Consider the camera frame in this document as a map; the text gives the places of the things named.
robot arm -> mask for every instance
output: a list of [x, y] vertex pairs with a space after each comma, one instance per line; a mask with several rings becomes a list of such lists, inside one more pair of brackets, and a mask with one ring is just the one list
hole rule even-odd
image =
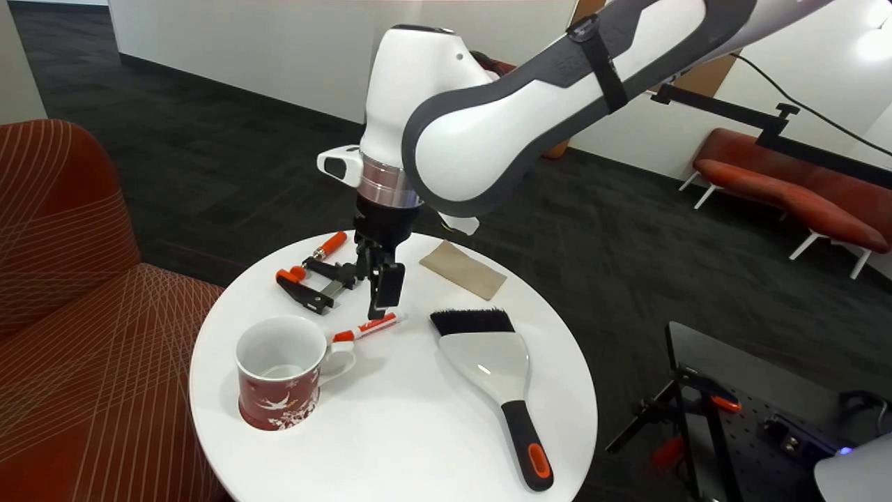
[[459, 35], [396, 24], [378, 42], [359, 138], [356, 269], [369, 317], [399, 304], [422, 201], [468, 217], [497, 205], [554, 141], [718, 52], [829, 0], [612, 0], [544, 52], [497, 78]]

round white table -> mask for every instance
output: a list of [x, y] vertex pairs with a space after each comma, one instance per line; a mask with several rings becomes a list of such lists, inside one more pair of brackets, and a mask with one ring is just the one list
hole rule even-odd
[[[279, 249], [233, 278], [207, 314], [189, 364], [189, 405], [207, 461], [239, 502], [569, 502], [578, 495], [596, 441], [589, 364], [561, 314], [508, 268], [463, 249], [508, 275], [490, 302], [417, 265], [440, 240], [412, 235], [396, 257], [408, 265], [401, 321], [356, 342], [350, 373], [324, 384], [316, 412], [293, 428], [261, 431], [238, 409], [238, 336], [274, 314], [306, 314], [325, 332], [359, 325], [369, 282], [313, 314], [277, 283], [325, 236]], [[330, 263], [350, 263], [349, 240]], [[437, 350], [435, 309], [509, 314], [526, 339], [532, 377], [526, 406], [554, 469], [548, 491], [529, 491], [502, 409], [474, 391]]]

black handle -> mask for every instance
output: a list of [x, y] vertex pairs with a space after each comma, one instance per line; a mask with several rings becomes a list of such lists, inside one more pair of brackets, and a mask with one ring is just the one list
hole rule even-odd
[[523, 479], [532, 491], [547, 491], [554, 481], [553, 462], [547, 449], [539, 441], [539, 431], [532, 427], [526, 401], [505, 401], [502, 405], [512, 451], [519, 454]]

mug handle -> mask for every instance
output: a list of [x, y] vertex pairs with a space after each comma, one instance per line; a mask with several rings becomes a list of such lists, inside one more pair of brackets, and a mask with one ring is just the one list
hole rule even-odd
[[359, 186], [362, 152], [359, 145], [339, 145], [316, 155], [317, 173], [338, 177], [345, 186]]
[[356, 364], [356, 336], [350, 332], [338, 332], [330, 342], [325, 360], [321, 364], [324, 378], [349, 373]]

chair leg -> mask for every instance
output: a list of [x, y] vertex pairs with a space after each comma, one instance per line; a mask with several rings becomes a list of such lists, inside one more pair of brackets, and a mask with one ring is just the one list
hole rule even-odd
[[717, 191], [717, 183], [707, 183], [707, 189], [699, 194], [699, 201], [695, 203], [695, 212]]
[[815, 240], [819, 240], [823, 235], [810, 230], [798, 250], [789, 254], [789, 263], [795, 263], [801, 254], [806, 254], [809, 244], [815, 244]]
[[869, 249], [862, 249], [862, 257], [858, 257], [858, 263], [856, 263], [856, 268], [854, 268], [854, 272], [848, 278], [858, 278], [858, 272], [865, 269], [868, 260], [869, 260]]
[[695, 183], [695, 177], [699, 177], [699, 169], [695, 169], [695, 173], [678, 186], [678, 191], [682, 191], [689, 183]]

